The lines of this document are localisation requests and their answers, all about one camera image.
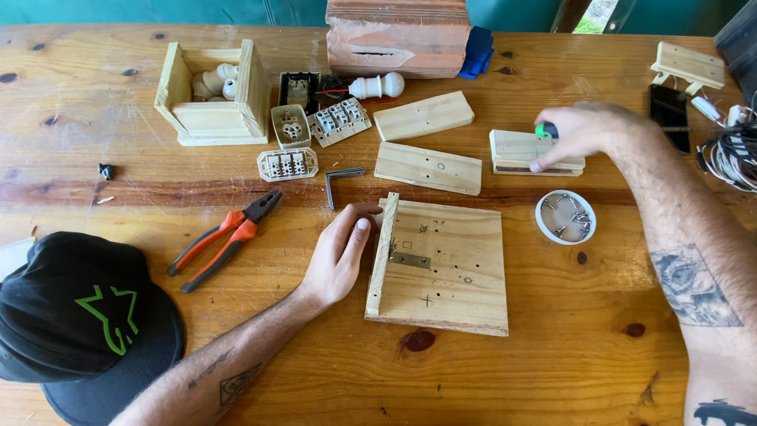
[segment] pliers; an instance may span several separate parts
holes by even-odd
[[[182,269],[186,268],[203,250],[210,244],[215,243],[222,236],[234,231],[231,239],[221,249],[221,251],[205,265],[194,277],[184,283],[182,291],[191,293],[200,284],[208,279],[211,275],[218,272],[239,249],[247,242],[255,238],[257,223],[260,219],[265,218],[276,206],[276,203],[282,198],[282,192],[273,190],[266,195],[255,200],[245,210],[230,211],[222,224],[202,234],[196,239],[184,253],[168,267],[168,275],[173,277],[179,274]]]

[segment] blue plastic object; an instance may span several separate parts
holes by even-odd
[[[475,80],[479,74],[485,73],[494,54],[493,44],[494,37],[490,30],[473,27],[466,43],[466,59],[457,75]]]

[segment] smartphone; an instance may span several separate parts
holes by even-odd
[[[662,127],[678,152],[689,155],[691,144],[686,101],[685,92],[658,84],[650,86],[650,118]]]

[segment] wooden table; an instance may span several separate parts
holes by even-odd
[[[496,33],[491,66],[478,79],[410,80],[396,102],[366,106],[374,112],[462,90],[473,124],[406,143],[483,160],[477,197],[374,178],[375,127],[327,149],[314,145],[317,176],[273,185],[258,177],[255,161],[277,148],[273,135],[266,146],[183,148],[152,107],[168,42],[219,48],[254,39],[277,85],[282,71],[329,72],[325,33],[163,24],[0,28],[0,74],[17,75],[0,84],[0,244],[36,225],[37,237],[70,230],[139,247],[153,281],[178,305],[192,353],[298,285],[334,217],[323,172],[361,166],[365,177],[334,185],[337,206],[396,191],[403,199],[502,212],[510,336],[432,330],[436,341],[427,350],[404,349],[400,341],[416,328],[363,320],[366,255],[350,295],[295,336],[221,424],[680,424],[686,350],[623,177],[604,155],[588,158],[580,177],[494,175],[488,133],[532,131],[539,110],[578,100],[645,113],[658,41],[714,54],[712,40]],[[707,93],[721,99],[721,109],[740,101],[730,78]],[[693,144],[712,135],[712,123],[694,108],[689,119]],[[696,167],[693,157],[687,161]],[[98,163],[120,173],[105,181]],[[755,227],[751,196],[704,179]],[[184,278],[221,245],[180,277],[168,278],[168,264],[228,210],[273,187],[285,199],[262,235],[199,290],[181,293]],[[559,188],[593,206],[599,226],[590,241],[560,246],[538,230],[535,203]],[[116,198],[95,203],[109,196]],[[64,423],[34,384],[0,383],[0,417],[0,424]]]

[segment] tattoo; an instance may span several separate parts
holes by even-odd
[[[707,426],[710,418],[719,418],[726,426],[743,424],[744,426],[757,426],[757,415],[744,411],[744,407],[732,406],[725,399],[715,399],[711,403],[700,403],[694,412],[694,417],[699,418],[703,425]]]
[[[651,252],[650,256],[665,298],[681,324],[743,326],[695,245]]]
[[[187,389],[193,389],[195,386],[197,386],[197,382],[199,382],[200,379],[202,379],[203,376],[205,376],[206,374],[212,373],[213,370],[216,369],[216,367],[218,366],[219,363],[221,363],[221,362],[223,362],[223,361],[226,360],[226,357],[229,356],[229,352],[231,352],[232,349],[234,349],[234,348],[229,349],[228,351],[226,351],[226,353],[224,353],[223,355],[219,356],[218,359],[213,364],[208,365],[208,367],[205,368],[205,371],[201,372],[200,375],[197,376],[196,379],[194,379],[193,381],[190,381],[187,384]]]
[[[250,386],[250,382],[255,379],[255,376],[257,376],[257,373],[260,371],[261,365],[262,363],[255,365],[247,371],[243,371],[234,377],[229,377],[220,382],[221,408],[216,414],[220,414],[232,406],[234,401],[236,401],[245,389]]]

